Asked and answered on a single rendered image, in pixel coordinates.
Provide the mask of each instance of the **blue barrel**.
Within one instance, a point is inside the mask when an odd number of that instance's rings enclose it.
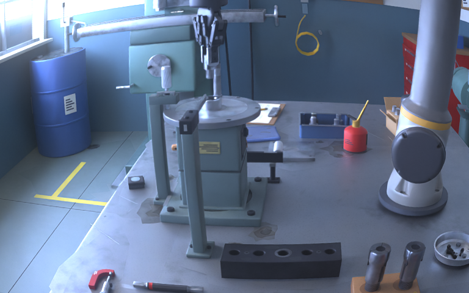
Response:
[[[84,48],[30,62],[37,148],[46,157],[79,153],[91,144]]]

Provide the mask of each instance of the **window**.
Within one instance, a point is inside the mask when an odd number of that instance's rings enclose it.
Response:
[[[0,0],[0,62],[46,43],[46,0]]]

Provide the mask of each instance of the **coiled yellow cable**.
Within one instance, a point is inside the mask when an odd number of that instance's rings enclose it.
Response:
[[[311,32],[302,32],[301,34],[299,34],[300,32],[300,26],[301,26],[301,22],[303,22],[303,20],[305,19],[306,15],[303,16],[303,18],[300,20],[300,23],[298,24],[298,31],[296,31],[296,39],[295,39],[295,45],[296,45],[296,49],[298,50],[298,52],[300,52],[301,54],[305,55],[305,56],[312,56],[314,54],[316,54],[318,51],[319,51],[319,40],[318,38],[316,38],[316,36],[314,34],[312,34]],[[298,39],[304,35],[310,35],[312,36],[316,42],[318,43],[316,49],[312,52],[305,52],[303,50],[300,49],[300,47],[298,47]]]

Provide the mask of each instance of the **wooden cabinet top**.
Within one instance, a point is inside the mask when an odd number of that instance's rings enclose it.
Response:
[[[417,34],[410,34],[408,32],[403,32],[402,36],[417,45]],[[469,56],[469,48],[464,47],[464,49],[457,49],[456,54]]]

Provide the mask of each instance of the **metal tabletop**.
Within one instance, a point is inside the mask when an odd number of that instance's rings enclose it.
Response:
[[[207,293],[237,292],[350,292],[352,277],[365,275],[372,244],[386,242],[392,252],[386,273],[398,273],[404,249],[411,241],[423,242],[425,256],[417,275],[422,293],[467,292],[468,268],[440,264],[433,243],[441,233],[469,232],[467,167],[469,148],[451,129],[443,167],[443,184],[449,200],[438,214],[406,217],[383,208],[380,186],[393,169],[391,144],[394,136],[385,117],[369,105],[361,125],[369,133],[368,151],[350,154],[342,140],[299,138],[299,113],[346,113],[357,115],[362,104],[286,103],[276,127],[286,148],[314,148],[314,162],[277,164],[280,184],[269,184],[263,227],[274,235],[259,238],[259,228],[207,226],[209,241],[216,247],[211,259],[186,257],[191,241],[188,225],[159,222],[162,207],[153,206],[156,194],[151,144],[128,176],[143,175],[145,188],[129,190],[127,180],[118,187],[74,255],[58,269],[50,285],[52,293],[90,292],[88,282],[100,269],[114,269],[113,291],[136,292],[133,281],[203,286]],[[167,126],[170,174],[177,176],[172,126]],[[269,176],[269,164],[248,164],[249,176]],[[341,242],[340,277],[307,280],[223,279],[220,257],[226,243],[309,244]]]

